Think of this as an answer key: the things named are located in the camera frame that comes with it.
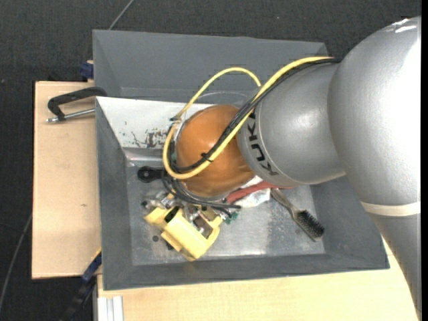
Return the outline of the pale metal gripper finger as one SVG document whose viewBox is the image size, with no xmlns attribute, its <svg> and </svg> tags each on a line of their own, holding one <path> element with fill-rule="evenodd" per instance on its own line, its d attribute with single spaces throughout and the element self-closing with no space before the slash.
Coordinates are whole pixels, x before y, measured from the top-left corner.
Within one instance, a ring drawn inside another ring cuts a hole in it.
<svg viewBox="0 0 428 321">
<path fill-rule="evenodd" d="M 160 194 L 150 201 L 152 208 L 170 209 L 175 206 L 173 194 Z"/>
</svg>

